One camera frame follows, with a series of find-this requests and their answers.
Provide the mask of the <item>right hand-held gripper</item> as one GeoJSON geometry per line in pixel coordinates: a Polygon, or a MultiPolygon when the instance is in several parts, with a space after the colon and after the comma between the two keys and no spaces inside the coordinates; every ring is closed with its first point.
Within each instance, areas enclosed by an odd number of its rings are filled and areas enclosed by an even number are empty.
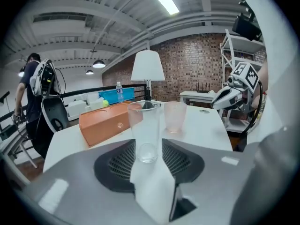
{"type": "Polygon", "coordinates": [[[258,73],[251,63],[239,62],[230,73],[227,86],[215,94],[211,107],[216,110],[233,107],[249,113],[258,82],[258,73]]]}

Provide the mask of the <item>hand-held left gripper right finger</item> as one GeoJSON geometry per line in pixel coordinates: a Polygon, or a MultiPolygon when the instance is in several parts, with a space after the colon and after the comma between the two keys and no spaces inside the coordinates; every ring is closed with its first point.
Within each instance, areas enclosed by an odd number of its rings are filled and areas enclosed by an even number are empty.
{"type": "Polygon", "coordinates": [[[163,139],[163,161],[175,178],[170,225],[230,225],[257,149],[257,143],[236,152],[163,139]]]}

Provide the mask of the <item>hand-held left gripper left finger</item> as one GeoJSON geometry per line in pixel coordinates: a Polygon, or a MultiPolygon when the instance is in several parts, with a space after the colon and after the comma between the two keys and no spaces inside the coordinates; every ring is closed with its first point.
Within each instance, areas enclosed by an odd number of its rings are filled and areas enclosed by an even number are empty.
{"type": "Polygon", "coordinates": [[[23,202],[43,224],[150,225],[135,201],[133,139],[69,155],[30,183],[23,202]]]}

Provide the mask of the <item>clear drinking glass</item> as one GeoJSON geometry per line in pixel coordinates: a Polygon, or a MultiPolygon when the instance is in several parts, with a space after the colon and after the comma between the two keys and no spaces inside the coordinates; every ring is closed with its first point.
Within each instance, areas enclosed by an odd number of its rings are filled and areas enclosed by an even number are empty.
{"type": "Polygon", "coordinates": [[[158,157],[160,103],[137,101],[128,105],[128,117],[138,160],[152,163],[158,157]]]}

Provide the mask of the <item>person's right forearm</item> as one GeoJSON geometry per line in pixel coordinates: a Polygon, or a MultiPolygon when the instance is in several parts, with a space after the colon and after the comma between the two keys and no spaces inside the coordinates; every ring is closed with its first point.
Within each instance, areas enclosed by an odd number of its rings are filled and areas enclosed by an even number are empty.
{"type": "Polygon", "coordinates": [[[265,91],[268,90],[268,61],[267,59],[265,59],[262,67],[260,68],[260,70],[258,71],[258,75],[259,75],[259,80],[262,83],[262,92],[264,93],[265,91]]]}

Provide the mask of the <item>black router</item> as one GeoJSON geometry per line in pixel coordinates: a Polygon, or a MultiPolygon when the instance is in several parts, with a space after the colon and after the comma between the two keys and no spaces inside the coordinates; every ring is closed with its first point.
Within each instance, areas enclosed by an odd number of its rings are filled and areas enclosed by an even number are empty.
{"type": "Polygon", "coordinates": [[[205,83],[205,86],[203,85],[203,83],[197,83],[196,84],[196,92],[197,93],[209,93],[210,91],[210,83],[205,83]]]}

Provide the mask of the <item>white side desk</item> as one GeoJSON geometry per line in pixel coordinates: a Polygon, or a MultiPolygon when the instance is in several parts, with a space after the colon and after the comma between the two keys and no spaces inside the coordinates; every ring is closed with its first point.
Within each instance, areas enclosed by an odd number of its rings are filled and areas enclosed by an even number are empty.
{"type": "Polygon", "coordinates": [[[208,93],[205,92],[197,92],[197,91],[183,91],[180,93],[180,102],[187,103],[187,100],[191,103],[202,103],[206,104],[209,108],[211,108],[211,102],[215,97],[216,93],[211,90],[208,93]]]}

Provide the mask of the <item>white metal shelf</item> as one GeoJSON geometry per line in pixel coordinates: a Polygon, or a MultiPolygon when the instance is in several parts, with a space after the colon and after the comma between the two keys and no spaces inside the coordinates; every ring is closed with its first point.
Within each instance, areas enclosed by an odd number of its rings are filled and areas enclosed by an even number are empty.
{"type": "MultiPolygon", "coordinates": [[[[225,38],[220,43],[222,59],[222,86],[226,79],[226,68],[234,69],[241,62],[250,63],[256,71],[259,71],[265,58],[265,46],[259,41],[250,41],[247,38],[232,35],[225,30],[225,38]]],[[[231,111],[225,117],[221,117],[228,132],[241,133],[249,125],[247,120],[231,118],[231,111]]]]}

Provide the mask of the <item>person's white t-shirt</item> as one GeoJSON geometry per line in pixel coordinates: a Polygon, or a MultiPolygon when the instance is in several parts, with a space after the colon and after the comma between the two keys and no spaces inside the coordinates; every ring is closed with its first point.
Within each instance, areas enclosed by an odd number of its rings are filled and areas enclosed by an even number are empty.
{"type": "Polygon", "coordinates": [[[256,143],[283,127],[300,124],[300,41],[274,0],[246,0],[256,15],[267,53],[265,109],[247,136],[256,143]]]}

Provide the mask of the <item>orange wooden tray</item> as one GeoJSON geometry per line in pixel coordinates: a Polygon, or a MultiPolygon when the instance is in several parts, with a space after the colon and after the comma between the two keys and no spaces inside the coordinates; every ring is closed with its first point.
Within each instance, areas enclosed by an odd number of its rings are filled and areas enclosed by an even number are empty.
{"type": "Polygon", "coordinates": [[[123,102],[89,111],[79,116],[79,129],[89,147],[93,147],[130,128],[128,107],[140,104],[123,102]]]}

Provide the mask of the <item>white storage box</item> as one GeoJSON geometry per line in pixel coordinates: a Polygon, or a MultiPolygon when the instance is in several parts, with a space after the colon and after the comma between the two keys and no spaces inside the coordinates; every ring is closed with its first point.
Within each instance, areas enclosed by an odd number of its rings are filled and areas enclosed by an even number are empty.
{"type": "Polygon", "coordinates": [[[66,107],[68,120],[73,121],[78,119],[79,115],[86,111],[85,110],[86,106],[87,106],[86,102],[84,102],[83,100],[70,102],[66,107]]]}

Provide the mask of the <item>grey office chair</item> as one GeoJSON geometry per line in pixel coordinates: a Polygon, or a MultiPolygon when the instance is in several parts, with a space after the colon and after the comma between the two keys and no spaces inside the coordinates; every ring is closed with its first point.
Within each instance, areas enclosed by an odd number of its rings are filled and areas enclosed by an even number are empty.
{"type": "Polygon", "coordinates": [[[42,113],[53,133],[68,128],[68,113],[60,97],[44,97],[42,99],[42,113]]]}

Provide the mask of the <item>white table lamp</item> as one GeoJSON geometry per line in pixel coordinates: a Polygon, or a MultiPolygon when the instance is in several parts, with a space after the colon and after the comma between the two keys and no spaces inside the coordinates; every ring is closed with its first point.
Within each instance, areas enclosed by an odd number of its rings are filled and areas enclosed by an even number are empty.
{"type": "Polygon", "coordinates": [[[164,80],[165,75],[159,54],[152,50],[139,51],[135,55],[131,81],[146,82],[145,102],[142,106],[143,109],[154,108],[154,105],[151,103],[151,82],[164,80]]]}

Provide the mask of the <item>black metal railing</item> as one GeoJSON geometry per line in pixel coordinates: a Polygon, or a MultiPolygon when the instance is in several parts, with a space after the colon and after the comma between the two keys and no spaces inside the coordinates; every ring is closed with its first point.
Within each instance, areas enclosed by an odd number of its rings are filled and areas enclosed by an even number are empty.
{"type": "MultiPolygon", "coordinates": [[[[144,90],[146,89],[145,83],[139,83],[139,84],[126,84],[122,86],[123,88],[131,88],[131,87],[143,87],[144,90]]],[[[114,90],[116,89],[116,86],[105,86],[105,87],[97,87],[97,88],[89,88],[89,89],[83,89],[83,90],[76,90],[71,91],[67,93],[61,94],[60,98],[67,98],[72,96],[77,96],[85,93],[91,93],[91,92],[99,92],[99,91],[105,91],[105,90],[114,90]]]]}

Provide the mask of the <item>blue plastic bin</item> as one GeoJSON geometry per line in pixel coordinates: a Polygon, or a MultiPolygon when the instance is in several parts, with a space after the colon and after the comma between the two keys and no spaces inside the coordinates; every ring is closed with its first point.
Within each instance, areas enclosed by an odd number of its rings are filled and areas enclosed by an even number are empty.
{"type": "MultiPolygon", "coordinates": [[[[123,100],[131,100],[135,98],[134,88],[123,88],[123,100]]],[[[99,97],[108,101],[108,103],[115,104],[118,103],[118,95],[116,89],[114,90],[104,90],[99,92],[99,97]]]]}

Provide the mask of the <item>clear water bottle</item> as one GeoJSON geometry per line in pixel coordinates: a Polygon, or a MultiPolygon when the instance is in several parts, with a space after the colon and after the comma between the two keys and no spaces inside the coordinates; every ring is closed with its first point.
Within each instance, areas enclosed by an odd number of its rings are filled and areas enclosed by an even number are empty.
{"type": "Polygon", "coordinates": [[[120,82],[117,82],[116,91],[117,91],[118,103],[122,103],[124,101],[124,97],[123,97],[123,87],[120,82]]]}

